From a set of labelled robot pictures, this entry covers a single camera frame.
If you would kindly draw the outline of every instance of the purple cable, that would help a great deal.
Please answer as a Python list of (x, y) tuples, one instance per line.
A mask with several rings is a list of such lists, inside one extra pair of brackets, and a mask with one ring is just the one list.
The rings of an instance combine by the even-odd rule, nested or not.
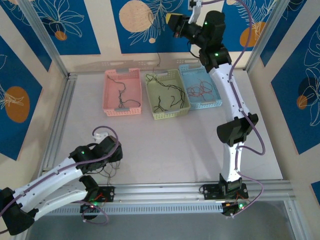
[[(58, 169), (57, 173), (53, 172), (51, 174), (49, 174), (48, 176), (44, 177), (43, 179), (41, 179), (40, 181), (38, 181), (37, 183), (35, 183), (34, 185), (28, 187), (25, 191), (23, 191), (22, 194), (19, 194), (18, 196), (16, 196), (15, 199), (13, 199), (11, 202), (9, 202), (9, 204), (7, 204), (3, 209), (2, 211), (0, 212), (0, 218), (2, 217), (2, 215), (7, 211), (8, 208), (10, 208), (10, 206), (12, 204), (14, 204), (16, 201), (18, 201), (22, 196), (24, 196), (26, 193), (30, 192), (32, 189), (34, 189), (36, 186), (40, 185), (41, 183), (43, 183), (44, 181), (48, 180), (49, 178), (51, 178), (52, 176), (54, 175), (58, 175), (60, 174), (61, 172), (67, 170), (67, 169), (70, 169), (70, 168), (73, 168), (75, 166), (79, 166), (79, 165), (83, 165), (83, 164), (92, 164), (92, 163), (96, 163), (96, 162), (99, 162), (99, 161), (102, 161), (102, 160), (105, 160), (107, 158), (109, 158), (110, 156), (112, 156), (112, 154), (115, 153), (115, 151), (117, 150), (118, 146), (119, 146), (119, 139), (118, 139), (118, 135), (117, 133), (115, 132), (115, 130), (113, 130), (111, 127), (109, 126), (98, 126), (96, 127), (93, 132), (92, 132), (92, 136), (94, 136), (95, 134), (95, 131), (98, 130), (98, 129), (101, 129), (101, 128), (106, 128), (106, 129), (109, 129), (113, 132), (114, 136), (115, 136), (115, 146), (114, 148), (106, 155), (106, 156), (103, 156), (103, 157), (100, 157), (100, 158), (97, 158), (97, 159), (93, 159), (93, 160), (88, 160), (88, 161), (82, 161), (82, 162), (77, 162), (77, 163), (73, 163), (73, 164), (70, 164), (68, 166), (65, 166), (65, 167), (62, 167), (60, 169)], [(4, 231), (0, 231), (0, 235), (1, 234), (4, 234), (6, 233), (8, 230), (4, 230)]]
[(103, 215), (106, 218), (105, 222), (92, 222), (92, 221), (85, 219), (85, 212), (90, 209), (90, 208), (87, 208), (86, 210), (83, 211), (83, 213), (81, 215), (83, 222), (89, 223), (89, 224), (94, 224), (94, 225), (107, 225), (109, 223), (109, 217), (108, 217), (107, 213), (105, 211), (103, 211), (100, 207), (92, 204), (91, 202), (86, 202), (86, 201), (75, 201), (75, 203), (91, 205), (93, 208), (97, 209), (100, 213), (103, 213)]
[[(213, 1), (207, 1), (207, 2), (203, 2), (202, 5), (208, 5), (208, 4), (214, 4), (214, 3), (218, 3), (218, 2), (222, 2), (224, 0), (213, 0)], [(242, 52), (240, 53), (239, 57), (236, 59), (236, 61), (234, 62), (233, 66), (231, 67), (230, 69), (230, 72), (229, 72), (229, 82), (230, 82), (230, 85), (231, 85), (231, 88), (232, 88), (232, 91), (233, 91), (233, 94), (235, 96), (235, 99), (237, 101), (237, 104), (238, 104), (238, 107), (239, 109), (242, 109), (242, 104), (241, 104), (241, 101), (239, 99), (239, 96), (238, 96), (238, 93), (237, 93), (237, 90), (233, 84), (233, 82), (231, 81), (232, 80), (232, 73), (234, 72), (235, 70), (235, 67), (236, 65), (238, 64), (239, 60), (241, 59), (241, 57), (244, 55), (245, 51), (247, 50), (248, 46), (249, 46), (249, 42), (250, 42), (250, 39), (251, 39), (251, 36), (252, 36), (252, 29), (253, 29), (253, 21), (252, 21), (252, 15), (250, 13), (250, 10), (248, 8), (248, 6), (242, 1), (242, 0), (236, 0), (238, 3), (240, 3), (246, 10), (246, 12), (248, 13), (248, 16), (249, 16), (249, 35), (248, 35), (248, 39), (245, 43), (245, 46), (243, 47), (243, 50)], [(245, 117), (245, 119), (249, 122), (250, 126), (252, 127), (252, 129), (254, 130), (255, 134), (257, 135), (260, 143), (261, 143), (261, 146), (262, 146), (262, 152), (258, 152), (256, 150), (254, 150), (253, 148), (251, 147), (248, 147), (248, 146), (237, 146), (237, 151), (235, 153), (235, 170), (236, 172), (243, 178), (246, 178), (246, 179), (249, 179), (253, 182), (256, 182), (258, 183), (260, 186), (261, 186), (261, 192), (258, 194), (258, 196), (256, 196), (254, 198), (254, 200), (252, 200), (252, 202), (250, 202), (243, 210), (247, 209), (248, 207), (250, 207), (254, 202), (256, 202), (258, 200), (258, 198), (261, 196), (261, 194), (264, 192), (264, 186), (263, 184), (258, 181), (258, 180), (255, 180), (251, 177), (248, 177), (248, 176), (245, 176), (243, 175), (239, 170), (238, 170), (238, 157), (239, 157), (239, 149), (240, 148), (243, 148), (243, 149), (248, 149), (252, 152), (254, 152), (255, 154), (258, 154), (260, 156), (264, 155), (266, 153), (266, 146), (265, 146), (265, 143), (260, 135), (260, 133), (258, 132), (256, 126), (253, 124), (253, 122), (250, 120), (250, 118), (246, 115), (246, 113), (242, 110), (241, 113), (243, 114), (243, 116)], [(237, 212), (236, 214), (234, 214), (233, 216), (231, 216), (232, 218), (234, 218), (236, 215), (238, 215), (239, 213), (241, 213), (243, 210)]]

